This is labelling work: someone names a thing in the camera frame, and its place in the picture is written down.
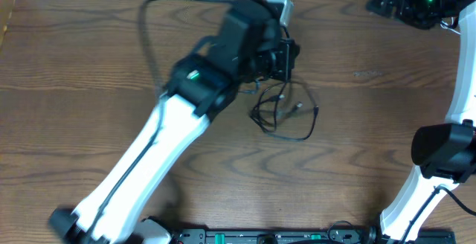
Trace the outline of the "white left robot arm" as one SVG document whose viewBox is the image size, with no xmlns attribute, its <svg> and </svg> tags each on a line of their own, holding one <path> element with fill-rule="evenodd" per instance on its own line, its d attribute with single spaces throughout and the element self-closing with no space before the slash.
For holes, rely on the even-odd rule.
<svg viewBox="0 0 476 244">
<path fill-rule="evenodd" d="M 75 208 L 48 223 L 64 243 L 172 243 L 173 234 L 141 218 L 179 156 L 228 107 L 244 83 L 287 81 L 299 47 L 287 30 L 290 0 L 230 0 L 219 31 L 201 38 L 159 86 L 137 138 L 108 176 Z"/>
</svg>

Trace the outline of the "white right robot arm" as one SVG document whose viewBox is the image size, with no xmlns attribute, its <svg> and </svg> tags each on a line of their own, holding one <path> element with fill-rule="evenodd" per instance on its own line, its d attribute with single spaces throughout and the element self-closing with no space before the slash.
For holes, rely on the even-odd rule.
<svg viewBox="0 0 476 244">
<path fill-rule="evenodd" d="M 366 8 L 421 30 L 439 25 L 454 31 L 460 36 L 460 52 L 444 123 L 415 132 L 410 175 L 361 242 L 455 243 L 454 232 L 422 226 L 445 196 L 475 214 L 452 192 L 475 174 L 475 0 L 369 0 Z"/>
</svg>

